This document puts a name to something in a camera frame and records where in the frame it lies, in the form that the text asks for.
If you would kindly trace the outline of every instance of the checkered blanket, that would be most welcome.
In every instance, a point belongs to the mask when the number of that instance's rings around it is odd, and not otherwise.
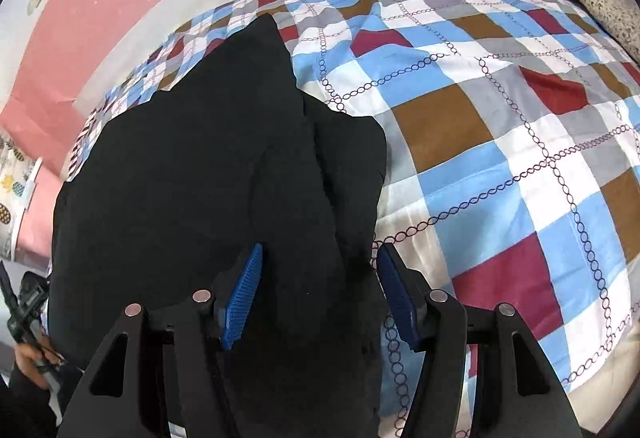
[[[569,0],[230,2],[184,24],[106,94],[70,179],[109,119],[171,89],[264,13],[300,89],[385,129],[374,246],[395,243],[465,304],[512,303],[567,390],[589,378],[640,306],[640,72]],[[382,346],[380,433],[399,435],[422,357],[392,319]],[[473,350],[468,370],[460,437]]]

